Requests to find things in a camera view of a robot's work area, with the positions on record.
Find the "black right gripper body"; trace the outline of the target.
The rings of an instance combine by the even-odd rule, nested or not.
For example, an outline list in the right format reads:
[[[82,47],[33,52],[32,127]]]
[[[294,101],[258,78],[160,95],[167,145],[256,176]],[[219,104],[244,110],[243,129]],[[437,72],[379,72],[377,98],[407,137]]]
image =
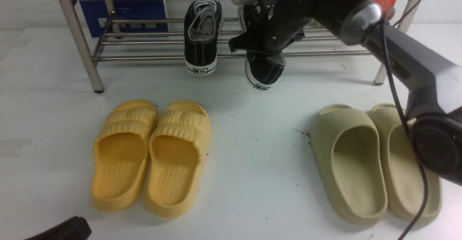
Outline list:
[[[231,52],[243,50],[263,55],[281,52],[301,37],[311,19],[319,22],[348,46],[360,44],[365,28],[353,22],[365,8],[365,0],[232,0],[237,5],[257,2],[263,9],[243,34],[229,40]]]

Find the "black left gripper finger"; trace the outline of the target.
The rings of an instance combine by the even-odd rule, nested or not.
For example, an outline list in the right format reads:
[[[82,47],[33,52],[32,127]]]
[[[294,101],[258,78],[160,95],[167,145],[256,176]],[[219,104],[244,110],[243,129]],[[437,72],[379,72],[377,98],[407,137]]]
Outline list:
[[[28,240],[87,240],[91,233],[87,220],[74,216]]]

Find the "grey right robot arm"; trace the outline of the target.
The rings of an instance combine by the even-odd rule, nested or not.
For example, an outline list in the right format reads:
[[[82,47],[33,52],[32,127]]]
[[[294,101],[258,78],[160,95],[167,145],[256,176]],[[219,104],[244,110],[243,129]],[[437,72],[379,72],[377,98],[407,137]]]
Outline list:
[[[232,0],[261,16],[229,41],[231,52],[273,56],[302,37],[314,19],[343,44],[361,45],[409,90],[406,120],[418,161],[461,185],[461,67],[391,26],[373,0]]]

